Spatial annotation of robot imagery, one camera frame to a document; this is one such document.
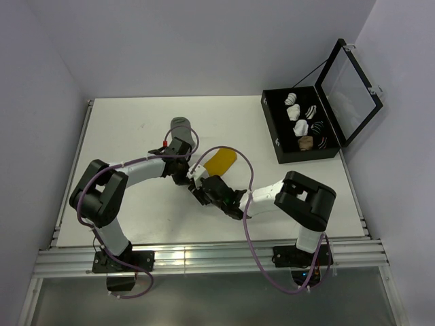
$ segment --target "gray object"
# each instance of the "gray object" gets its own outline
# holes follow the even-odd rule
[[[171,121],[171,129],[178,126],[186,126],[188,128],[190,127],[190,121],[185,117],[174,117]],[[174,137],[180,138],[183,141],[188,142],[192,148],[195,147],[195,142],[192,138],[192,132],[188,128],[176,128],[171,131],[171,136],[174,139]]]
[[[80,88],[94,98],[113,98],[246,95],[258,94],[260,81],[294,84],[303,67],[325,59],[320,49],[330,49],[337,31],[357,39],[375,0],[26,2]],[[162,21],[174,29],[162,28]],[[304,37],[275,22],[303,29]],[[215,39],[225,50],[216,50]],[[263,63],[259,44],[273,60]]]
[[[104,278],[46,279],[32,325],[395,325],[377,268],[342,269],[302,295],[280,293],[252,272],[158,278],[152,293],[125,302],[101,291]],[[273,278],[295,287],[288,271]],[[142,276],[139,282],[136,291],[147,284]]]

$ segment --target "open box lid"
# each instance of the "open box lid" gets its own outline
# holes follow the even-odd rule
[[[315,83],[341,147],[348,146],[383,104],[344,39],[338,39]]]

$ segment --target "beige sock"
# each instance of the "beige sock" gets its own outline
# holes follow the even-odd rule
[[[301,151],[309,151],[313,148],[313,137],[303,136],[298,140],[298,144]]]

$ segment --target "black and white sock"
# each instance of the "black and white sock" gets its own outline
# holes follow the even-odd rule
[[[313,119],[313,116],[316,113],[316,108],[317,108],[317,106],[315,106],[315,105],[311,105],[308,108],[307,114],[305,114],[305,116],[307,117],[308,120]]]
[[[296,94],[289,93],[287,99],[284,101],[285,105],[293,105],[296,102]]]

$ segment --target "glass panel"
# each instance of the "glass panel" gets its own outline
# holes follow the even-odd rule
[[[295,288],[288,270],[272,277]],[[352,268],[300,295],[279,292],[259,272],[157,276],[148,294],[131,300],[107,296],[104,277],[45,279],[32,325],[390,326],[394,319],[379,269]]]
[[[343,49],[321,87],[348,139],[376,105]]]

